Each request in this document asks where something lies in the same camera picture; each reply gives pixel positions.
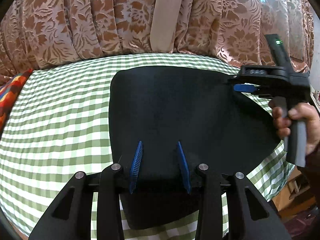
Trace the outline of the person's right hand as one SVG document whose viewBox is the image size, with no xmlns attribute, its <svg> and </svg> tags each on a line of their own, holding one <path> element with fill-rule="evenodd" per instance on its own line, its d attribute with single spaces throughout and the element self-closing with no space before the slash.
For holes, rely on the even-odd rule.
<svg viewBox="0 0 320 240">
<path fill-rule="evenodd" d="M 306 155 L 317 151 L 319 146 L 319 114 L 315 107 L 308 103 L 299 103 L 288 111 L 288 117 L 283 118 L 283 111 L 276 106 L 274 100 L 271 100 L 268 106 L 272 109 L 273 122 L 281 139 L 290 135 L 293 120 L 304 120 L 307 134 Z"/>
</svg>

